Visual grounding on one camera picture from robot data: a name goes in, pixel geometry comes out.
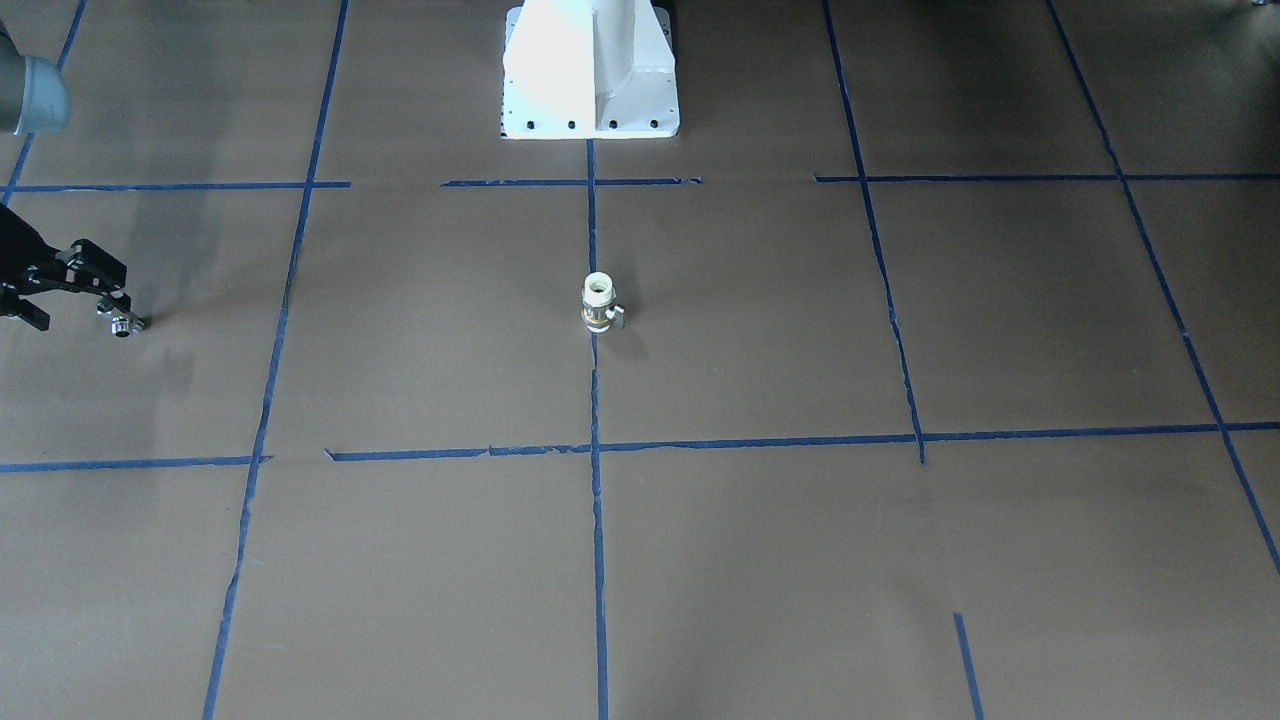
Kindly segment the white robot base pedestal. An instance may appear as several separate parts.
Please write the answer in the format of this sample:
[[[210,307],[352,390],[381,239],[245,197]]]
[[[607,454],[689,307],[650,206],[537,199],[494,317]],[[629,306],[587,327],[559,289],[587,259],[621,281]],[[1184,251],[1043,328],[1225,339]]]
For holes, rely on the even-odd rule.
[[[507,140],[672,138],[681,124],[668,1],[524,1],[506,13]]]

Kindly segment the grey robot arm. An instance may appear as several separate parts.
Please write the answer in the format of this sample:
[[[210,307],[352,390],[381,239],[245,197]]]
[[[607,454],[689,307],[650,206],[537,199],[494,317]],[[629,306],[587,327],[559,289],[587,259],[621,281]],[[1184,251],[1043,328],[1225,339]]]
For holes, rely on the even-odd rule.
[[[1,27],[1,124],[32,135],[63,129],[70,100],[61,72],[46,58],[23,54]],[[146,327],[125,292],[127,265],[90,240],[58,250],[6,204],[1,208],[1,313],[47,331],[50,315],[28,297],[50,291],[91,293],[111,333],[127,338]]]

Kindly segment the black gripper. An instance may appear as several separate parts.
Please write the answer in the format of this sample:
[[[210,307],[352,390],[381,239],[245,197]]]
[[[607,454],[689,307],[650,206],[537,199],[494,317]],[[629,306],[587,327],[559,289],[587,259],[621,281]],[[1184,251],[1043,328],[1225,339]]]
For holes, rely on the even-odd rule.
[[[44,237],[8,205],[1,205],[1,301],[3,316],[17,318],[46,332],[50,315],[23,296],[20,290],[32,266],[56,263],[67,269],[67,288],[100,297],[100,313],[129,313],[125,292],[127,265],[90,240],[77,240],[68,250],[49,246]]]

